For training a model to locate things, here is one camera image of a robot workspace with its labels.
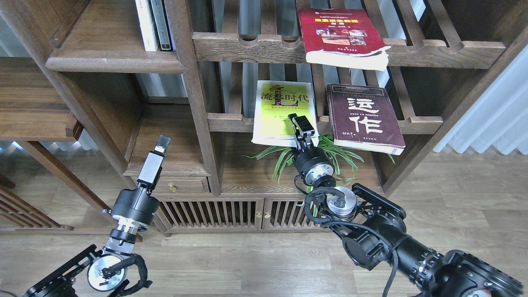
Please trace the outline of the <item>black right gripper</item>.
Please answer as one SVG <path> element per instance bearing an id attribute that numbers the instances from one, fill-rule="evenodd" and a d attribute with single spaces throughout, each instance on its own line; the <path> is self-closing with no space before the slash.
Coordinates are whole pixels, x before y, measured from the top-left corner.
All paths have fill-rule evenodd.
<path id="1" fill-rule="evenodd" d="M 306 117 L 288 115 L 295 133 L 295 145 L 292 147 L 294 165 L 307 186 L 335 186 L 334 166 L 325 152 L 312 141 L 315 129 Z"/>

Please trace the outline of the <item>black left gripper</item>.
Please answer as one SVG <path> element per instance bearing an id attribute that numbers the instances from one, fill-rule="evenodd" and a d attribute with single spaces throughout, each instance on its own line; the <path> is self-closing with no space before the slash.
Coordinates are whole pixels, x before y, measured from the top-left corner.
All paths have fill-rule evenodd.
<path id="1" fill-rule="evenodd" d="M 166 156 L 170 138 L 160 135 L 155 151 L 147 155 L 139 177 L 137 188 L 123 189 L 115 201 L 111 216 L 118 220 L 118 226 L 110 237 L 134 244 L 138 231 L 146 231 L 153 222 L 160 202 L 151 196 L 161 173 L 163 157 Z"/>

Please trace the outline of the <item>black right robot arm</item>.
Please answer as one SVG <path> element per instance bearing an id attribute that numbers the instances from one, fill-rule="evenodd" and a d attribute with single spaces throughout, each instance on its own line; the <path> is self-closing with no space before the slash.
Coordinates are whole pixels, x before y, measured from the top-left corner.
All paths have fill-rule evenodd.
<path id="1" fill-rule="evenodd" d="M 386 261 L 392 267 L 383 296 L 396 272 L 407 276 L 421 297 L 519 297 L 523 286 L 479 258 L 460 250 L 441 255 L 407 234 L 405 211 L 379 194 L 353 184 L 337 187 L 334 166 L 313 145 L 315 130 L 305 116 L 289 115 L 295 132 L 292 147 L 298 177 L 313 190 L 306 194 L 306 217 L 329 228 L 342 241 L 355 265 L 373 269 Z"/>

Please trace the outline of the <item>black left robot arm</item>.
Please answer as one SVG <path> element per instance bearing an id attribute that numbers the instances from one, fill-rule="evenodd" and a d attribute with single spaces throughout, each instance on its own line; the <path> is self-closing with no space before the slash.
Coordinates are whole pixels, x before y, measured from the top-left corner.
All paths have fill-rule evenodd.
<path id="1" fill-rule="evenodd" d="M 151 194 L 160 178 L 169 144 L 170 138 L 161 135 L 147 155 L 137 187 L 121 190 L 109 212 L 118 224 L 106 246 L 97 250 L 96 245 L 90 245 L 24 292 L 25 297 L 74 297 L 74 278 L 84 269 L 90 287 L 109 292 L 111 297 L 132 295 L 151 286 L 144 259 L 132 250 L 137 233 L 151 225 L 160 204 Z"/>

